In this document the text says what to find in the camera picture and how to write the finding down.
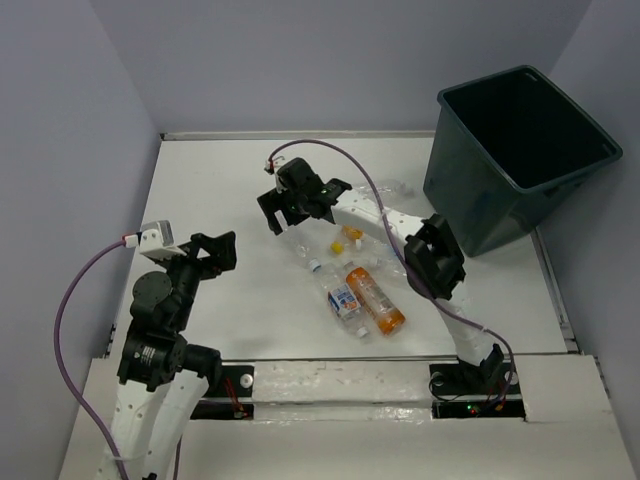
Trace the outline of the bottle white blue orange label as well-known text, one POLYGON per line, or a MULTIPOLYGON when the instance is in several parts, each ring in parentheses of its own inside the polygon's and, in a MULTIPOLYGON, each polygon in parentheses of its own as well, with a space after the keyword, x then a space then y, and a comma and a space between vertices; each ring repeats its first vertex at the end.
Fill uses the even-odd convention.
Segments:
POLYGON ((308 268, 339 326, 357 339, 366 338, 369 329, 365 324, 364 309, 342 271, 333 263, 322 263, 318 259, 310 260, 308 268))

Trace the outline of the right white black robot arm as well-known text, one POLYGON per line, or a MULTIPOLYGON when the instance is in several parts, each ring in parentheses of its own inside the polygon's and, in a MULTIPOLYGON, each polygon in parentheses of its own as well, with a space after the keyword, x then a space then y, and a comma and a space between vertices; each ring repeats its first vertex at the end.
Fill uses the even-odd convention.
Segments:
POLYGON ((275 187, 258 203, 274 234, 313 218, 387 243, 407 271, 411 288, 432 302, 447 327, 460 382, 480 395, 492 393, 493 405, 506 399, 515 366, 503 367, 512 349, 493 330, 464 318, 452 303, 466 272, 464 255, 444 217, 423 219, 386 208, 378 195, 370 199, 342 180, 321 180, 302 158, 268 160, 265 171, 274 177, 275 187))

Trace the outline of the long clear ribbed bottle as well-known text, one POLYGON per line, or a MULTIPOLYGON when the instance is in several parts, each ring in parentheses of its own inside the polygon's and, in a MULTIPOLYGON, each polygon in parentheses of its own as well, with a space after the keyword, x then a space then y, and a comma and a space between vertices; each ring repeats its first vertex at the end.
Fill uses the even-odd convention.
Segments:
POLYGON ((298 227, 289 227, 283 233, 283 240, 291 252, 293 260, 302 268, 317 272, 323 266, 321 252, 314 241, 298 227))

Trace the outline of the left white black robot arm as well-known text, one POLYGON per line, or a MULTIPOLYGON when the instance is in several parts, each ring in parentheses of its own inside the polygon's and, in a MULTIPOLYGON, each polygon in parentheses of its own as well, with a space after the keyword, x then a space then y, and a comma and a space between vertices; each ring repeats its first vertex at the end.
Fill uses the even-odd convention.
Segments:
POLYGON ((163 479, 197 403, 221 383, 219 351, 183 336, 199 285, 236 267, 236 235, 193 234, 175 243, 167 221, 144 225, 127 247, 158 265, 132 288, 131 322, 99 479, 163 479))

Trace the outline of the orange juice bottle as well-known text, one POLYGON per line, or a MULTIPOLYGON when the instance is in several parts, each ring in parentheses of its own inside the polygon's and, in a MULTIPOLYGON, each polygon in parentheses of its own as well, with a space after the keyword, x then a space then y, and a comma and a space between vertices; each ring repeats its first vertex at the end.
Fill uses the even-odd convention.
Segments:
POLYGON ((379 331, 385 336, 394 334, 406 321, 403 313, 364 267, 349 261, 343 265, 343 268, 347 284, 379 331))

